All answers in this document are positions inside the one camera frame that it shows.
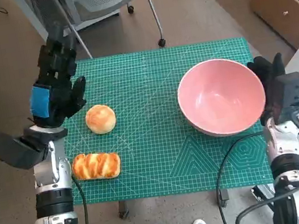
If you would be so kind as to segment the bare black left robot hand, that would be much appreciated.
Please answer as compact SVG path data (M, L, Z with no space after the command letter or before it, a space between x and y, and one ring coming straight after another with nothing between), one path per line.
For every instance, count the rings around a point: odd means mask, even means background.
M86 103L86 78L71 81L77 67L76 38L72 33L64 36L63 31L63 25L54 22L39 52L39 76L32 87L30 110L34 124L43 128L58 128Z

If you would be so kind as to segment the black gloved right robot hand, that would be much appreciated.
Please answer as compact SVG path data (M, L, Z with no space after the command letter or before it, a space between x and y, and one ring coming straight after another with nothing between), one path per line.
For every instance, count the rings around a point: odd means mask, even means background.
M255 57L253 62L248 62L247 67L259 78L266 98L263 113L260 117L261 125L264 127L267 120L272 116L271 103L271 84L277 76L285 74L285 67L282 60L282 54L277 53L272 62L262 56Z

